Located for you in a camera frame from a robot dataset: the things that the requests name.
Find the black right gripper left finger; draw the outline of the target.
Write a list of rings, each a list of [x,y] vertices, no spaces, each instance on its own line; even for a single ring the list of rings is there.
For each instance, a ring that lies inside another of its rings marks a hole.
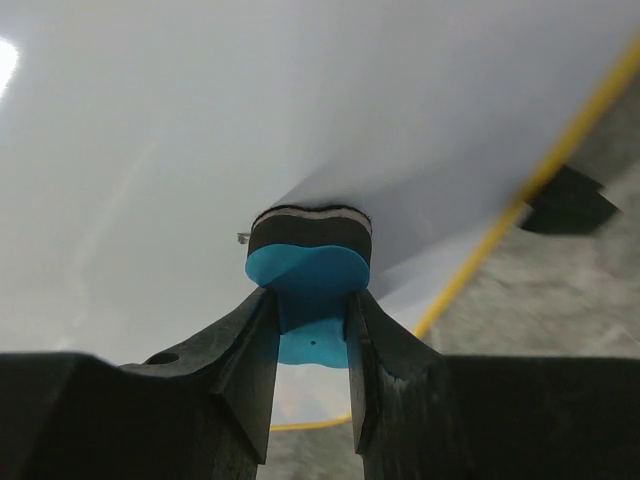
[[[235,310],[141,364],[1,357],[5,479],[252,479],[266,460],[278,306]]]

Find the blue bone-shaped whiteboard eraser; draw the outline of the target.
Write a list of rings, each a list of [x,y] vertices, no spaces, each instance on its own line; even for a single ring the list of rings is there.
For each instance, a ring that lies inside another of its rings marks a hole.
[[[347,205],[279,205],[254,220],[245,273],[277,296],[279,363],[348,367],[348,302],[369,285],[372,233]]]

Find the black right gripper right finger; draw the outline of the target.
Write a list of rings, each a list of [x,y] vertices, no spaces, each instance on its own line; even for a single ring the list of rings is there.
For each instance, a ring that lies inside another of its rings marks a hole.
[[[368,292],[348,304],[354,448],[369,479],[635,479],[639,363],[439,353]]]

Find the yellow-framed whiteboard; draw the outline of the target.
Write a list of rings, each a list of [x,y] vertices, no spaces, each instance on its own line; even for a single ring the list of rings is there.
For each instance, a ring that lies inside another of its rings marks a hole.
[[[417,334],[639,70],[635,1],[5,1],[1,348],[139,362],[281,203],[374,225]]]

